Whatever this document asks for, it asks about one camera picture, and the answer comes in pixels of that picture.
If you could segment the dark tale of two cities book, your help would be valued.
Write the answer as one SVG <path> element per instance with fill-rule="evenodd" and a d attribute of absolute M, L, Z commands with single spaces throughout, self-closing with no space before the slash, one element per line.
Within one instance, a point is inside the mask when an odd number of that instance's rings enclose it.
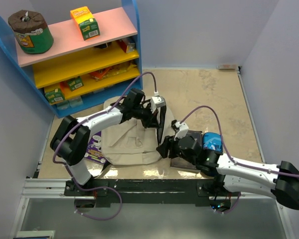
<path fill-rule="evenodd" d="M 195 166 L 195 159 L 202 151 L 202 131 L 189 130 L 187 135 L 181 138 L 175 149 L 176 158 L 170 160 L 170 167 L 177 170 L 199 173 Z"/>

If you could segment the beige canvas backpack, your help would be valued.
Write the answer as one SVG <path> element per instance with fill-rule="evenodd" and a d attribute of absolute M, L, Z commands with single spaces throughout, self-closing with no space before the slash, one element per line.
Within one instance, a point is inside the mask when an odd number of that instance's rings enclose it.
<path fill-rule="evenodd" d="M 156 128 L 144 128 L 135 118 L 94 134 L 90 145 L 100 154 L 101 164 L 108 161 L 114 166 L 139 166 L 161 160 L 156 150 Z"/>

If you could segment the purple treehouse paperback book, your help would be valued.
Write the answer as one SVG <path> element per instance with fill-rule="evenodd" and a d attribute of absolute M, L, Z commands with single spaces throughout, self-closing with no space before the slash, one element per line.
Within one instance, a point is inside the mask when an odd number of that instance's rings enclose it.
<path fill-rule="evenodd" d="M 87 150 L 85 153 L 85 158 L 97 164 L 104 165 L 106 163 L 106 158 L 102 154 L 101 150 L 101 132 L 93 135 L 88 142 Z"/>

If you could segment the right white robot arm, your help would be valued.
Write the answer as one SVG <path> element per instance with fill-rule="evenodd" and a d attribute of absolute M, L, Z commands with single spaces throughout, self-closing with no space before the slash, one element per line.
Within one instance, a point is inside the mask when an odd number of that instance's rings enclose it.
<path fill-rule="evenodd" d="M 200 139 L 191 135 L 181 139 L 166 136 L 156 150 L 162 158 L 182 158 L 212 177 L 213 182 L 204 187 L 211 194 L 248 192 L 271 197 L 287 208 L 299 210 L 299 171 L 293 164 L 247 162 L 229 158 L 223 149 L 221 136 L 208 132 Z"/>

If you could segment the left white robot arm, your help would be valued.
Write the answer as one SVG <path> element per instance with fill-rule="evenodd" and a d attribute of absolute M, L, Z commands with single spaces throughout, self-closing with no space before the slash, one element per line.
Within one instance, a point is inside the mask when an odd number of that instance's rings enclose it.
<path fill-rule="evenodd" d="M 53 157 L 60 157 L 69 174 L 76 182 L 76 190 L 81 195 L 93 191 L 92 175 L 88 171 L 84 156 L 90 138 L 111 126 L 122 124 L 130 119 L 140 120 L 144 128 L 159 129 L 159 108 L 165 100 L 155 92 L 149 100 L 143 100 L 143 91 L 133 88 L 127 96 L 120 97 L 107 108 L 83 118 L 65 117 L 50 143 Z"/>

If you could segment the yellow snack bag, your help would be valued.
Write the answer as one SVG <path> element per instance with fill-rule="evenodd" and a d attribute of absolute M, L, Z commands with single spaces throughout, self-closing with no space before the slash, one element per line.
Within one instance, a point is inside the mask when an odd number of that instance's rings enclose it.
<path fill-rule="evenodd" d="M 127 61 L 123 63 L 119 63 L 117 65 L 111 66 L 110 70 L 106 73 L 104 78 L 113 77 L 125 72 L 130 71 L 133 68 L 136 68 L 137 65 L 134 63 L 134 61 Z"/>

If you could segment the brown green toilet roll pack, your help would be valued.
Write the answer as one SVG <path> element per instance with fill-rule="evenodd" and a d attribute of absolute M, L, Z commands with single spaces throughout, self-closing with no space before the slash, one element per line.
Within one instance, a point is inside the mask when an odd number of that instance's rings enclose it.
<path fill-rule="evenodd" d="M 42 54 L 54 43 L 54 38 L 42 14 L 20 10 L 8 18 L 14 36 L 26 54 Z"/>

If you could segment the blue pencil case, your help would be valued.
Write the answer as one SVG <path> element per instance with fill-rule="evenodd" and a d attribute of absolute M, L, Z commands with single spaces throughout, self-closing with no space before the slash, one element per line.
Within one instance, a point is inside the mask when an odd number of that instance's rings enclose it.
<path fill-rule="evenodd" d="M 213 150 L 223 153 L 221 136 L 218 133 L 206 132 L 203 137 L 203 149 Z"/>

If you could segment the orange snack packet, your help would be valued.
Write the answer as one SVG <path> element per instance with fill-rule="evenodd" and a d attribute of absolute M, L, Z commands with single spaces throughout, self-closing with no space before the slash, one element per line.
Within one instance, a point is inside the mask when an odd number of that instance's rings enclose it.
<path fill-rule="evenodd" d="M 103 77 L 111 70 L 112 67 L 107 67 L 104 69 L 96 70 L 89 73 L 89 76 L 94 78 L 95 80 L 101 80 Z"/>

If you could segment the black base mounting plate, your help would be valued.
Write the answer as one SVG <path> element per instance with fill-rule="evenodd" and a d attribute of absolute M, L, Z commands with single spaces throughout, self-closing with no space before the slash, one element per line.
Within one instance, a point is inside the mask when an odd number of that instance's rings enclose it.
<path fill-rule="evenodd" d="M 212 191 L 212 179 L 96 179 L 87 189 L 80 190 L 72 180 L 66 181 L 64 195 L 75 198 L 76 206 L 108 208 L 120 202 L 124 204 L 192 204 L 208 207 L 222 199 L 234 199 L 238 193 Z"/>

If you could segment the red white small box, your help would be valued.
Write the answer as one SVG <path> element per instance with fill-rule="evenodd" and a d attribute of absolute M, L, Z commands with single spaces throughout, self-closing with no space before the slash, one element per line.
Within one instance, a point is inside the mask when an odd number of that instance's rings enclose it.
<path fill-rule="evenodd" d="M 117 44 L 125 53 L 131 53 L 135 51 L 136 45 L 131 38 L 123 38 L 116 40 Z"/>

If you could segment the green sponge box middle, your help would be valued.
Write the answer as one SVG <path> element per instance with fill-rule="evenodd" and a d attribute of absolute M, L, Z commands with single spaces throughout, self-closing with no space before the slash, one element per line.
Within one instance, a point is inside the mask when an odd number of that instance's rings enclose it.
<path fill-rule="evenodd" d="M 70 91 L 77 90 L 84 86 L 83 80 L 80 76 L 71 78 L 65 82 Z"/>

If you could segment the blue wooden shelf unit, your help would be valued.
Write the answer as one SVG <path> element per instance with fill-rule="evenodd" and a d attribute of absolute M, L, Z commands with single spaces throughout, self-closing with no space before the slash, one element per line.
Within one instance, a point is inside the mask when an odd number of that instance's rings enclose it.
<path fill-rule="evenodd" d="M 78 34 L 74 21 L 67 20 L 51 24 L 49 29 L 54 37 L 53 46 L 45 53 L 29 55 L 18 45 L 13 32 L 0 16 L 0 66 L 4 76 L 2 81 L 18 92 L 21 99 L 44 111 L 62 118 L 96 105 L 123 93 L 128 84 L 142 89 L 140 19 L 136 1 L 124 0 L 121 7 L 95 14 L 100 36 L 84 41 Z M 116 40 L 131 38 L 135 51 L 125 53 Z M 107 49 L 94 48 L 96 45 L 112 42 Z M 101 80 L 89 76 L 90 72 L 134 61 L 136 68 L 128 72 Z M 80 76 L 84 86 L 70 91 L 65 89 L 67 100 L 80 97 L 83 103 L 67 109 L 58 109 L 45 98 L 44 89 Z"/>

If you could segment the black object on shelf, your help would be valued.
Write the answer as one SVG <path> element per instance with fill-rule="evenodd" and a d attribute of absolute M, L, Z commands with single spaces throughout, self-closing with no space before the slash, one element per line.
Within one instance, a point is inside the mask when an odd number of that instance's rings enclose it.
<path fill-rule="evenodd" d="M 112 42 L 107 42 L 107 43 L 103 43 L 103 44 L 100 44 L 100 45 L 96 45 L 96 46 L 94 46 L 94 48 L 97 48 L 97 49 L 107 49 L 111 45 L 112 45 Z"/>

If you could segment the green sponge box left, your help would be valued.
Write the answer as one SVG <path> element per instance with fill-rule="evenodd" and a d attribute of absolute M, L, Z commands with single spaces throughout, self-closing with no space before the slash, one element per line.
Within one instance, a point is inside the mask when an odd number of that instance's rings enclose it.
<path fill-rule="evenodd" d="M 45 88 L 44 95 L 50 104 L 59 103 L 65 100 L 64 94 L 60 88 Z"/>

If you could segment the orange green sponge box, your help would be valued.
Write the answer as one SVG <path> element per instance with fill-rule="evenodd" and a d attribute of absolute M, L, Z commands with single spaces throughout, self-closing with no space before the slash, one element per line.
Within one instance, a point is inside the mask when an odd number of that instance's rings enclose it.
<path fill-rule="evenodd" d="M 87 6 L 79 7 L 70 11 L 84 41 L 100 36 L 98 22 Z"/>

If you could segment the small white orange label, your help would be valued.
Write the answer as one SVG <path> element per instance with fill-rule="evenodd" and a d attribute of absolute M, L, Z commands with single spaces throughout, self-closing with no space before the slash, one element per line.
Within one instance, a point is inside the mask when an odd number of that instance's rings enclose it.
<path fill-rule="evenodd" d="M 239 66 L 237 64 L 220 64 L 217 66 L 218 70 L 238 70 Z"/>

